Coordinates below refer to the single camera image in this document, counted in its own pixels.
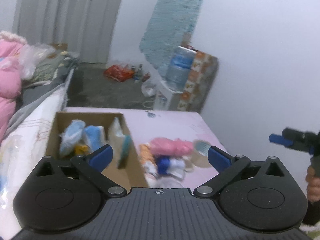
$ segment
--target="concrete floor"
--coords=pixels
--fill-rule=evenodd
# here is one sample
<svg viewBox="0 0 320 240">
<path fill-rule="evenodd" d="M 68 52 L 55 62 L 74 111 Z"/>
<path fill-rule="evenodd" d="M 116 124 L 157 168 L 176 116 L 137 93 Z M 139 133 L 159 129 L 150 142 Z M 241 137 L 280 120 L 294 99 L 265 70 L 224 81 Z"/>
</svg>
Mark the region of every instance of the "concrete floor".
<svg viewBox="0 0 320 240">
<path fill-rule="evenodd" d="M 68 89 L 68 106 L 150 109 L 142 105 L 152 98 L 142 94 L 141 83 L 134 83 L 133 79 L 117 82 L 105 78 L 104 70 L 104 64 L 81 63 Z"/>
</svg>

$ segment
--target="human hand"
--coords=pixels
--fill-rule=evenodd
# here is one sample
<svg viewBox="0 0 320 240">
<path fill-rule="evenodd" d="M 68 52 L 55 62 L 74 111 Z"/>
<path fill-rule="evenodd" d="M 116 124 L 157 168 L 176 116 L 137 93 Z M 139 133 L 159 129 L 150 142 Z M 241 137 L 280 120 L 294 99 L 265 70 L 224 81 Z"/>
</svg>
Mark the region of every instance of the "human hand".
<svg viewBox="0 0 320 240">
<path fill-rule="evenodd" d="M 320 200 L 320 178 L 316 177 L 316 171 L 312 166 L 308 167 L 306 182 L 307 198 L 310 202 L 317 202 Z"/>
</svg>

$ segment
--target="metal screw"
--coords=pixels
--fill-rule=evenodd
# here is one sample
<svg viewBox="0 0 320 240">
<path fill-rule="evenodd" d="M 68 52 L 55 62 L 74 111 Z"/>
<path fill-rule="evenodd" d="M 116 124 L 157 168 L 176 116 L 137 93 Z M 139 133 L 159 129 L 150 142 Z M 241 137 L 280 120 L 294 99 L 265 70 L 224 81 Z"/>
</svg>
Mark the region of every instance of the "metal screw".
<svg viewBox="0 0 320 240">
<path fill-rule="evenodd" d="M 112 195 L 119 195 L 122 192 L 124 192 L 124 189 L 122 187 L 115 186 L 115 187 L 109 188 L 108 192 Z"/>
<path fill-rule="evenodd" d="M 212 192 L 212 188 L 208 187 L 208 186 L 200 186 L 200 187 L 197 188 L 197 191 L 200 194 L 209 194 L 209 193 Z"/>
</svg>

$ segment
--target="blue object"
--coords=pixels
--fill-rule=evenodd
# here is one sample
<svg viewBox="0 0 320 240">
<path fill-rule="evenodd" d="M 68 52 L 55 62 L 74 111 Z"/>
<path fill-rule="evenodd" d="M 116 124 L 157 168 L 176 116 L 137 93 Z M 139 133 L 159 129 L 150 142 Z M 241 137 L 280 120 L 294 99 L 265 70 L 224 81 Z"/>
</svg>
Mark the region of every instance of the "blue object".
<svg viewBox="0 0 320 240">
<path fill-rule="evenodd" d="M 226 168 L 232 165 L 230 158 L 212 148 L 210 148 L 208 151 L 208 160 L 211 166 L 214 167 L 219 173 L 223 172 Z"/>
<path fill-rule="evenodd" d="M 131 143 L 131 137 L 130 135 L 126 135 L 122 143 L 122 149 L 121 149 L 120 159 L 118 161 L 118 166 L 124 159 L 128 157 L 129 150 L 130 150 L 130 143 Z"/>
<path fill-rule="evenodd" d="M 89 125 L 83 130 L 83 141 L 94 152 L 105 143 L 104 131 L 102 126 Z"/>
<path fill-rule="evenodd" d="M 314 148 L 314 146 L 311 146 L 311 147 L 310 147 L 309 154 L 310 154 L 310 155 L 315 155 L 315 148 Z"/>
<path fill-rule="evenodd" d="M 89 165 L 100 173 L 112 162 L 113 150 L 110 145 L 107 148 L 101 147 L 92 154 L 94 156 L 90 158 Z"/>
<path fill-rule="evenodd" d="M 81 140 L 85 122 L 82 120 L 72 120 L 62 135 L 60 144 L 60 157 L 70 154 L 75 145 Z"/>
<path fill-rule="evenodd" d="M 293 141 L 285 139 L 282 135 L 270 134 L 269 141 L 276 144 L 281 144 L 285 147 L 293 145 Z"/>
<path fill-rule="evenodd" d="M 158 0 L 140 42 L 140 51 L 162 77 L 184 33 L 193 33 L 201 4 L 202 0 Z"/>
<path fill-rule="evenodd" d="M 158 167 L 159 175 L 168 175 L 167 169 L 170 165 L 170 157 L 169 156 L 160 156 L 156 158 L 156 165 Z"/>
</svg>

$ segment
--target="white bed sheet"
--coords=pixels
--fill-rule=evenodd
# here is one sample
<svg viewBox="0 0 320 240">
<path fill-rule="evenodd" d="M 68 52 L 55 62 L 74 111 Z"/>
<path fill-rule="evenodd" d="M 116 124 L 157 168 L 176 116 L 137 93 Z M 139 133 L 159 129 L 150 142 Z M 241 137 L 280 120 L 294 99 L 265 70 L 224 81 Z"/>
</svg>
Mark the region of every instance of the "white bed sheet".
<svg viewBox="0 0 320 240">
<path fill-rule="evenodd" d="M 6 190 L 0 193 L 0 236 L 3 240 L 11 239 L 21 230 L 13 213 L 12 202 L 23 182 L 44 156 L 53 119 L 65 103 L 68 83 L 46 98 L 2 142 L 0 156 L 2 153 L 1 170 L 4 174 L 0 176 L 6 178 Z M 13 140 L 18 142 L 16 148 L 11 147 Z"/>
</svg>

